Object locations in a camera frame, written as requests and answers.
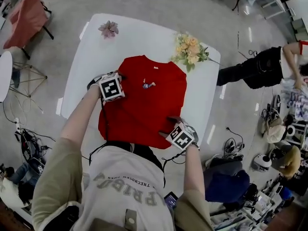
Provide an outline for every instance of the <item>white table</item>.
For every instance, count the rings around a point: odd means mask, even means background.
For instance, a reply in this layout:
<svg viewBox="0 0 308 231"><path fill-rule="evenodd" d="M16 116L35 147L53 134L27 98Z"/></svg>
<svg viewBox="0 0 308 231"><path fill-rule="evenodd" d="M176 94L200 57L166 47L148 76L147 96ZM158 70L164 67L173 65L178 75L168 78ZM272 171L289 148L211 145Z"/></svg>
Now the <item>white table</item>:
<svg viewBox="0 0 308 231"><path fill-rule="evenodd" d="M119 34L104 39L98 30L108 20L118 23ZM84 31L67 80L61 114L68 118L87 91L87 84L97 75L119 68L127 57L146 55L167 63L175 53L175 31L123 16L95 14ZM209 47L209 57L220 62L220 53ZM183 72L186 66L178 64ZM181 117L193 126L201 144L216 88L219 65L197 63L187 74L187 89Z"/></svg>
<svg viewBox="0 0 308 231"><path fill-rule="evenodd" d="M9 51L5 51L0 57L0 102L4 101L9 92L12 70L12 54Z"/></svg>

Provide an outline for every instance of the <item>red chair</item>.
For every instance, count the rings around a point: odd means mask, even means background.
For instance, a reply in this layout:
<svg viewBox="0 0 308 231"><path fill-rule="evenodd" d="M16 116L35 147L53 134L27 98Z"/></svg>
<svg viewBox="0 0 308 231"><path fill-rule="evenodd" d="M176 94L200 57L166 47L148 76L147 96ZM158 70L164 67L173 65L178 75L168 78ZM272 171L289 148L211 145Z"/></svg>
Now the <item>red chair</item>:
<svg viewBox="0 0 308 231"><path fill-rule="evenodd" d="M44 28L51 39L53 39L53 35L44 26L48 20L45 11L51 14L51 11L40 0L22 0L10 16L13 33L5 42L3 48L18 47L30 59L30 56L24 50L24 46L37 32Z"/></svg>

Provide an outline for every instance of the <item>gray floor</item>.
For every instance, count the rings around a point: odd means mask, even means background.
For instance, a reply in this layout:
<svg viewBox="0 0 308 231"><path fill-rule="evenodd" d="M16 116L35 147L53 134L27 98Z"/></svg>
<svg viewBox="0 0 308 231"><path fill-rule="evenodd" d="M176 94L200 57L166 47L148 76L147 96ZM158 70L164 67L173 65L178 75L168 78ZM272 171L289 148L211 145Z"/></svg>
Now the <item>gray floor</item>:
<svg viewBox="0 0 308 231"><path fill-rule="evenodd" d="M276 17L275 21L265 20L269 11L262 11L258 1L249 6L245 0L240 1L239 9L232 11L236 0L44 0L47 7L53 11L53 18L48 28L54 34L52 41L45 32L41 32L27 46L31 54L31 64L46 75L48 81L37 90L31 102L17 95L25 115L12 92L9 92L4 102L5 111L10 119L15 116L21 119L26 128L37 133L57 138L65 119L56 114L58 99L63 97L66 80L75 56L79 35L87 21L95 13L112 13L137 18L165 26L176 31L188 31L221 53L221 64L230 66L240 63L245 58L242 52L250 57L248 50L261 51L263 49L282 46L293 40L290 32L290 19L287 14ZM0 31L0 48L11 33L9 22ZM14 59L24 61L22 52L10 49ZM259 186L277 175L274 169L267 173L253 172L250 168L252 158L259 152L267 150L266 143L257 130L260 112L271 102L277 88L249 89L243 81L216 87L215 97L210 119L201 146L203 159L215 153L221 153L226 139L234 137L225 128L230 127L240 133L245 142L244 168L249 172L251 181ZM102 144L102 138L95 126L97 120L91 119L83 143L83 154L89 155L95 147ZM20 145L15 139L15 125L9 123L0 110L0 163L6 166L18 167L21 162ZM52 147L53 143L43 139L44 143ZM161 157L169 158L176 151L155 151ZM184 165L168 163L166 166L166 193L173 191L180 195L183 185Z"/></svg>

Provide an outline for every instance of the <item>yellow flower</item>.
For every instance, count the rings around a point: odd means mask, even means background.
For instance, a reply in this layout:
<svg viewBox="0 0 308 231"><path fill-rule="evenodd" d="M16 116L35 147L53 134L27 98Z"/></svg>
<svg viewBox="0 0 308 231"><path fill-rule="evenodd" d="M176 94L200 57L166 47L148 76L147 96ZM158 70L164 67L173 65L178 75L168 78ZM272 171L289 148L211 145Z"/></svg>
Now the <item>yellow flower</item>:
<svg viewBox="0 0 308 231"><path fill-rule="evenodd" d="M191 37L187 37L187 38L185 39L185 43L188 44L188 45L190 45L190 44L191 44Z"/></svg>
<svg viewBox="0 0 308 231"><path fill-rule="evenodd" d="M182 52L182 47L181 46L177 46L176 47L176 51L177 51L177 53L181 53Z"/></svg>
<svg viewBox="0 0 308 231"><path fill-rule="evenodd" d="M185 44L185 43L183 43L183 44L181 45L181 47L182 47L182 49L183 49L183 50L185 50L185 49L187 49L187 48L188 48L188 45L187 45L187 44Z"/></svg>
<svg viewBox="0 0 308 231"><path fill-rule="evenodd" d="M194 46L194 45L197 45L198 44L198 40L194 37L191 37L190 38L190 41L189 41L189 44Z"/></svg>
<svg viewBox="0 0 308 231"><path fill-rule="evenodd" d="M189 64L195 64L199 60L199 56L188 56L187 57L188 63Z"/></svg>
<svg viewBox="0 0 308 231"><path fill-rule="evenodd" d="M199 45L190 46L190 47L188 47L187 52L190 55L196 55L200 52L200 47L199 47Z"/></svg>

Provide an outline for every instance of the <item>blue jeans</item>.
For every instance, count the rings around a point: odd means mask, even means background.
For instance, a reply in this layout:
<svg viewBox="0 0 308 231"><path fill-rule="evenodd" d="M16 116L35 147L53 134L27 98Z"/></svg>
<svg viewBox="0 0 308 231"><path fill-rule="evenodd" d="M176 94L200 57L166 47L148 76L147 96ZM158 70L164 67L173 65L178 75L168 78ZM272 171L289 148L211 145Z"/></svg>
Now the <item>blue jeans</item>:
<svg viewBox="0 0 308 231"><path fill-rule="evenodd" d="M8 179L13 182L15 185L18 185L21 180L25 177L26 173L28 171L31 170L31 167L28 163L23 163L17 170L16 172L11 176L9 177ZM32 186L35 187L37 181L39 179L39 176L38 175L33 175L32 174L32 177L30 180L27 181L27 183L31 184Z"/></svg>

